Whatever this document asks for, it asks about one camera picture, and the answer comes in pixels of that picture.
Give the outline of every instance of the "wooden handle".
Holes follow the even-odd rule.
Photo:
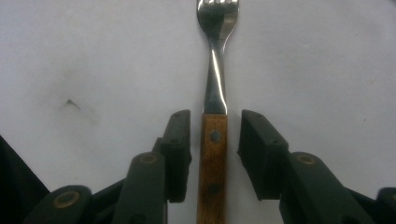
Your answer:
[[[225,223],[227,116],[203,115],[197,224]]]

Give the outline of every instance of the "utensil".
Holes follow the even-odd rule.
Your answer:
[[[202,123],[197,224],[225,223],[227,105],[223,55],[238,10],[238,0],[197,1],[198,22],[210,47]]]

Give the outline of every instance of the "black object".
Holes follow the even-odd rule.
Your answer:
[[[343,187],[318,157],[289,153],[261,114],[242,112],[238,154],[259,200],[280,199],[284,223],[396,223],[396,188],[381,189],[372,200]]]
[[[152,152],[133,158],[127,177],[95,194],[84,186],[51,193],[0,138],[2,223],[164,224],[166,206],[184,201],[191,163],[190,111],[169,119]]]

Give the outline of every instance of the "white table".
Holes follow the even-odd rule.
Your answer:
[[[393,0],[241,0],[225,58],[228,223],[282,223],[236,155],[244,108],[346,187],[396,186],[395,24]],[[188,193],[169,223],[195,223],[207,64],[194,0],[2,0],[0,134],[49,190],[96,192],[189,109]]]

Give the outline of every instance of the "metal fork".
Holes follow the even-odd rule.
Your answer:
[[[198,0],[197,17],[210,47],[203,114],[197,224],[225,223],[227,105],[224,48],[235,26],[238,0]]]

